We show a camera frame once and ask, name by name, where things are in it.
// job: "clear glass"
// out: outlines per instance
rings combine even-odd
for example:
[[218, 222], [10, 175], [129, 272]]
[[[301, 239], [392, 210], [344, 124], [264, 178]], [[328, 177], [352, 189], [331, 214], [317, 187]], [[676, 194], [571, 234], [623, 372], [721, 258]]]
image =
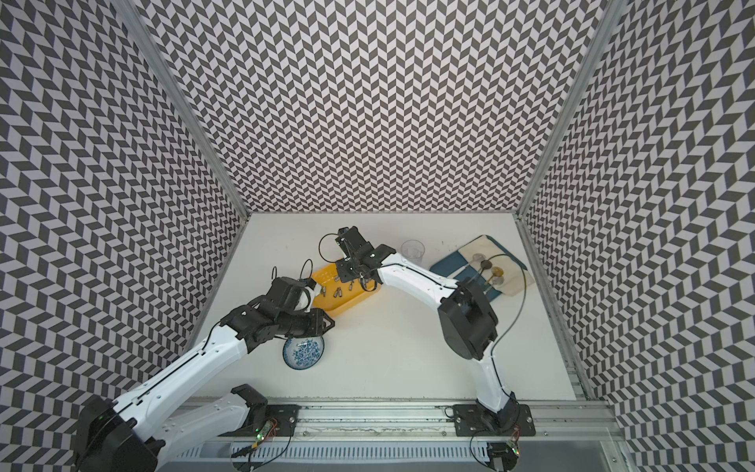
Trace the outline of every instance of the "clear glass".
[[416, 239], [410, 239], [401, 245], [401, 255], [413, 262], [420, 265], [422, 262], [422, 256], [424, 256], [424, 244]]

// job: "black cable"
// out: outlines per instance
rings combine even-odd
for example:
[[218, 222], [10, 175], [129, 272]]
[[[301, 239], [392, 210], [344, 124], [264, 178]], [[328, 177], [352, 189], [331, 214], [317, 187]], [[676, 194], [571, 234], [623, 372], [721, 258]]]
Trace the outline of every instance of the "black cable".
[[414, 273], [418, 273], [418, 274], [420, 274], [420, 275], [421, 275], [422, 277], [424, 277], [425, 279], [428, 279], [428, 280], [430, 280], [431, 282], [435, 283], [436, 285], [440, 285], [440, 286], [441, 286], [441, 287], [443, 287], [443, 288], [450, 288], [451, 290], [456, 290], [456, 289], [458, 288], [458, 287], [447, 287], [447, 286], [443, 285], [442, 283], [438, 282], [437, 280], [433, 279], [432, 277], [426, 276], [425, 274], [423, 274], [423, 273], [422, 273], [422, 272], [420, 272], [419, 270], [415, 270], [415, 269], [412, 269], [411, 267], [409, 267], [409, 266], [405, 266], [404, 264], [401, 264], [401, 263], [399, 263], [399, 262], [394, 262], [393, 264], [386, 264], [386, 265], [384, 265], [384, 266], [380, 266], [380, 267], [378, 267], [377, 269], [373, 269], [373, 270], [378, 270], [378, 269], [385, 269], [386, 267], [391, 267], [391, 266], [401, 266], [401, 267], [404, 267], [405, 269], [409, 269], [410, 271], [412, 271], [412, 272], [414, 272]]
[[320, 246], [322, 245], [322, 240], [327, 238], [328, 236], [338, 236], [336, 233], [328, 233], [324, 235], [322, 238], [320, 238], [320, 242], [317, 243], [317, 252], [320, 253], [320, 257], [329, 264], [335, 264], [335, 261], [329, 261], [328, 259], [325, 259], [325, 256], [322, 255], [322, 251], [320, 251]]
[[472, 450], [472, 440], [474, 439], [475, 436], [477, 436], [480, 433], [489, 433], [489, 432], [490, 431], [488, 430], [477, 430], [474, 433], [472, 433], [472, 437], [470, 438], [470, 454], [472, 455], [472, 457], [474, 457], [474, 460], [477, 461], [477, 464], [482, 465], [484, 468], [488, 468], [488, 465], [485, 462], [480, 461], [475, 455], [474, 451]]
[[307, 278], [308, 279], [312, 278], [312, 272], [315, 270], [315, 263], [312, 262], [312, 259], [307, 259], [306, 261], [304, 261], [304, 264], [302, 264], [301, 270], [299, 271], [299, 280], [301, 280], [301, 274], [304, 273], [304, 268], [307, 266], [307, 262], [310, 263], [310, 274]]
[[210, 342], [210, 336], [212, 336], [212, 330], [215, 329], [215, 326], [219, 325], [220, 322], [223, 321], [222, 319], [219, 319], [213, 326], [210, 328], [210, 332], [207, 333], [207, 339], [205, 339], [205, 345], [202, 346], [202, 352], [205, 352], [205, 349], [207, 349], [207, 343]]
[[263, 463], [262, 465], [260, 465], [260, 467], [255, 467], [254, 469], [255, 470], [261, 469], [262, 467], [265, 467], [266, 465], [268, 465], [270, 462], [275, 461], [277, 458], [279, 458], [280, 456], [284, 455], [285, 452], [288, 451], [288, 447], [291, 445], [291, 440], [292, 439], [294, 439], [293, 431], [291, 432], [291, 436], [288, 437], [288, 443], [285, 445], [285, 448], [283, 448], [283, 450], [281, 451], [280, 454], [278, 454], [274, 458], [270, 459], [268, 462]]
[[493, 343], [493, 347], [490, 348], [490, 360], [491, 360], [491, 363], [493, 364], [493, 372], [495, 372], [495, 377], [498, 379], [498, 385], [501, 386], [501, 391], [505, 393], [506, 396], [509, 397], [509, 400], [512, 400], [514, 402], [516, 402], [516, 400], [512, 398], [511, 395], [506, 392], [506, 390], [504, 389], [504, 385], [501, 383], [501, 376], [498, 374], [498, 368], [495, 366], [495, 356], [493, 355], [493, 351], [495, 350], [495, 347], [498, 346], [498, 343], [501, 342], [501, 339], [503, 339], [504, 336], [509, 331], [511, 331], [511, 329], [514, 327], [516, 322], [519, 320], [519, 315], [522, 314], [522, 309], [524, 309], [524, 302], [525, 300], [527, 300], [527, 275], [525, 275], [524, 269], [522, 268], [522, 266], [519, 266], [519, 268], [522, 271], [522, 280], [524, 280], [524, 295], [522, 296], [522, 304], [519, 305], [519, 311], [516, 313], [516, 318], [514, 318], [514, 321], [509, 325], [509, 327], [506, 329], [506, 331], [504, 331], [502, 335], [498, 336], [498, 339], [496, 339], [495, 342]]

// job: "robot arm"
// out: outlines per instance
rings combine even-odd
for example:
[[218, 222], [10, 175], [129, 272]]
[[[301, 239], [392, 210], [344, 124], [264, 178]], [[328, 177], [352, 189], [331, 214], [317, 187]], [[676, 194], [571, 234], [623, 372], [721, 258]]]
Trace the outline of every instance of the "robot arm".
[[492, 356], [498, 318], [480, 286], [459, 282], [413, 264], [386, 245], [374, 248], [356, 227], [341, 228], [336, 243], [344, 258], [336, 261], [343, 282], [358, 279], [397, 287], [437, 310], [446, 344], [470, 361], [481, 422], [490, 431], [509, 430], [519, 415], [514, 393], [504, 386]]
[[176, 409], [218, 372], [276, 335], [310, 338], [334, 325], [312, 308], [316, 284], [279, 277], [266, 295], [231, 310], [208, 337], [139, 387], [113, 402], [87, 400], [72, 445], [76, 470], [151, 472], [189, 447], [238, 429], [264, 413], [267, 400], [240, 385], [217, 402], [182, 415]]
[[[344, 257], [336, 262], [342, 282], [363, 289], [397, 287], [438, 311], [446, 344], [468, 359], [485, 428], [503, 433], [519, 416], [513, 392], [504, 388], [492, 357], [498, 324], [482, 289], [425, 270], [386, 245], [373, 248], [356, 227], [338, 231]], [[189, 352], [139, 387], [112, 402], [93, 396], [82, 407], [72, 445], [76, 470], [152, 472], [175, 455], [243, 424], [262, 425], [267, 400], [240, 385], [217, 402], [182, 415], [176, 409], [203, 384], [276, 335], [309, 338], [325, 334], [333, 320], [312, 300], [311, 279], [278, 277], [266, 295], [237, 307]]]

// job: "cable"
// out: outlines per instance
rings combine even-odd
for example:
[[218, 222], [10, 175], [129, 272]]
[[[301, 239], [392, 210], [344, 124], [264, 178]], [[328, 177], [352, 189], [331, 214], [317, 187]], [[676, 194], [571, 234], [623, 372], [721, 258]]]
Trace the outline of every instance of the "cable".
[[84, 460], [87, 458], [90, 452], [92, 452], [92, 447], [96, 443], [96, 439], [99, 437], [99, 435], [102, 434], [103, 431], [105, 431], [105, 428], [107, 427], [110, 422], [116, 418], [119, 418], [121, 413], [124, 412], [129, 406], [133, 405], [133, 403], [129, 403], [128, 405], [124, 406], [123, 409], [120, 412], [115, 413], [113, 416], [111, 416], [107, 421], [105, 421], [105, 424], [102, 425], [102, 427], [97, 430], [97, 432], [92, 436], [92, 441], [89, 443], [89, 446], [87, 446], [86, 449], [84, 449], [84, 454], [82, 454], [81, 458], [79, 459], [79, 463], [73, 468], [73, 472], [79, 472], [82, 464], [84, 464]]
[[399, 262], [394, 262], [393, 264], [385, 264], [384, 266], [380, 266], [377, 269], [372, 269], [371, 272], [374, 271], [374, 270], [385, 269], [386, 267], [391, 267], [391, 266], [401, 266], [401, 267], [404, 267], [405, 269], [409, 269], [410, 271], [412, 271], [414, 273], [420, 274], [425, 279], [428, 279], [431, 282], [435, 283], [436, 285], [440, 285], [443, 288], [450, 288], [451, 290], [456, 290], [458, 288], [458, 287], [447, 287], [447, 286], [443, 285], [442, 283], [438, 282], [437, 280], [433, 279], [432, 277], [426, 276], [425, 274], [423, 274], [419, 270], [412, 269], [411, 267], [405, 266], [404, 264], [401, 264]]
[[324, 235], [322, 238], [320, 238], [320, 242], [317, 243], [317, 252], [320, 253], [320, 257], [329, 264], [335, 264], [335, 261], [329, 261], [328, 259], [325, 259], [325, 256], [322, 255], [322, 251], [320, 251], [320, 245], [322, 244], [322, 240], [327, 238], [328, 236], [338, 236], [336, 233], [328, 233]]
[[302, 264], [301, 270], [299, 271], [299, 280], [301, 280], [301, 274], [304, 273], [304, 268], [307, 266], [307, 262], [310, 263], [310, 275], [307, 278], [312, 278], [312, 272], [315, 270], [315, 263], [312, 262], [312, 259], [307, 259], [306, 261], [304, 261], [304, 264]]
[[291, 445], [291, 440], [292, 439], [294, 439], [293, 431], [291, 432], [291, 436], [288, 437], [288, 443], [285, 445], [285, 448], [283, 448], [283, 450], [281, 451], [280, 454], [278, 454], [274, 458], [270, 459], [268, 462], [263, 463], [262, 465], [260, 465], [260, 467], [255, 467], [254, 469], [255, 470], [261, 469], [262, 467], [265, 467], [266, 465], [268, 465], [270, 462], [275, 461], [277, 458], [279, 458], [280, 456], [284, 455], [285, 452], [288, 451], [288, 447]]
[[210, 328], [210, 332], [207, 333], [207, 339], [205, 339], [205, 345], [202, 346], [202, 352], [205, 352], [205, 349], [207, 349], [207, 343], [210, 342], [210, 336], [212, 336], [212, 330], [215, 329], [215, 326], [219, 325], [220, 322], [223, 321], [222, 319], [219, 319], [213, 326]]
[[498, 346], [498, 343], [501, 342], [501, 339], [503, 339], [504, 336], [509, 331], [511, 331], [511, 329], [514, 327], [516, 322], [519, 320], [519, 315], [522, 314], [522, 309], [524, 309], [524, 302], [525, 300], [527, 300], [527, 275], [525, 275], [524, 269], [522, 268], [522, 266], [519, 266], [519, 268], [522, 271], [522, 280], [524, 280], [524, 295], [522, 296], [522, 304], [519, 305], [519, 311], [516, 313], [516, 318], [514, 318], [514, 321], [511, 322], [509, 327], [506, 328], [506, 331], [504, 331], [502, 335], [498, 336], [498, 339], [496, 339], [495, 342], [493, 343], [493, 347], [490, 348], [490, 360], [491, 360], [491, 363], [493, 364], [493, 372], [495, 372], [495, 377], [498, 379], [498, 385], [501, 386], [501, 391], [505, 393], [506, 396], [509, 397], [509, 400], [512, 400], [514, 402], [516, 402], [516, 400], [512, 398], [512, 396], [509, 393], [506, 392], [506, 390], [504, 389], [504, 385], [501, 383], [501, 376], [498, 374], [498, 368], [495, 366], [495, 356], [493, 355], [493, 351], [495, 350], [495, 347]]
[[480, 461], [480, 460], [479, 460], [479, 459], [477, 458], [477, 456], [475, 455], [474, 451], [472, 450], [472, 440], [474, 439], [474, 437], [475, 437], [475, 436], [477, 436], [477, 435], [478, 435], [478, 434], [480, 434], [480, 433], [490, 433], [490, 431], [488, 431], [488, 430], [477, 430], [477, 431], [475, 431], [474, 433], [472, 433], [472, 437], [470, 438], [470, 454], [472, 455], [472, 457], [474, 457], [474, 460], [475, 460], [475, 461], [477, 461], [477, 464], [480, 464], [480, 465], [482, 465], [482, 466], [483, 466], [484, 468], [486, 468], [486, 469], [487, 469], [487, 468], [488, 468], [488, 465], [487, 465], [487, 464], [486, 464], [485, 462], [482, 462], [482, 461]]

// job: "chevron patterned wall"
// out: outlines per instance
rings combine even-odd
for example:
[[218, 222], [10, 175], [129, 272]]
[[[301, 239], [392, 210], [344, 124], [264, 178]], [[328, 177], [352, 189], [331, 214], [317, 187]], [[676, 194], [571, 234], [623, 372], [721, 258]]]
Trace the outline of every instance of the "chevron patterned wall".
[[104, 0], [2, 2], [0, 39], [0, 470], [63, 470], [78, 404], [181, 351], [240, 220]]
[[252, 211], [513, 209], [606, 0], [134, 0]]
[[754, 17], [630, 3], [527, 217], [643, 470], [755, 470]]

